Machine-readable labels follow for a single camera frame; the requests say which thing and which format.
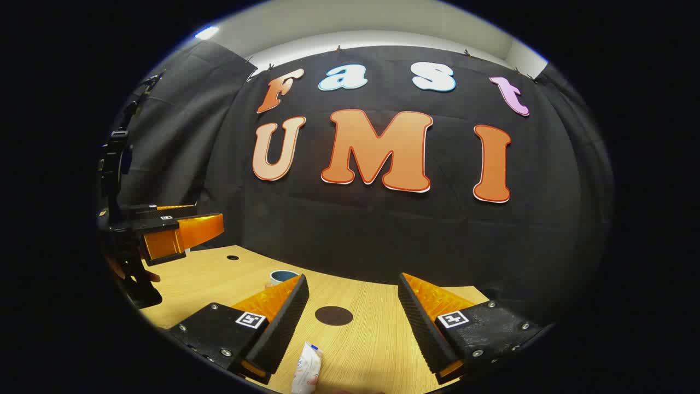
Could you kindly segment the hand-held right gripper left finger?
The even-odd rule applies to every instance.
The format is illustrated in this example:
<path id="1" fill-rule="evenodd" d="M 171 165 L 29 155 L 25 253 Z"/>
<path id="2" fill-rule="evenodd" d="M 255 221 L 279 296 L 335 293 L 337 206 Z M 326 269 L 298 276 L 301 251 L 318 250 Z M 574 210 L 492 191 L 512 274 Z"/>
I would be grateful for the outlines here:
<path id="1" fill-rule="evenodd" d="M 233 306 L 210 303 L 167 333 L 220 369 L 268 384 L 289 347 L 308 295 L 307 277 L 295 275 Z"/>

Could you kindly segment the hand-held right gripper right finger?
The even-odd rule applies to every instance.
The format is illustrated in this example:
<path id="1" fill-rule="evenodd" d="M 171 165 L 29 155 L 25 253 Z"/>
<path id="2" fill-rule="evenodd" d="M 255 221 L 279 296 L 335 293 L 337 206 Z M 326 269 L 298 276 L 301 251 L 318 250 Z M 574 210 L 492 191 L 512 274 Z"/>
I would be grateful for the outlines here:
<path id="1" fill-rule="evenodd" d="M 399 275 L 398 299 L 439 384 L 491 375 L 549 332 L 511 303 L 468 301 L 406 273 Z"/>

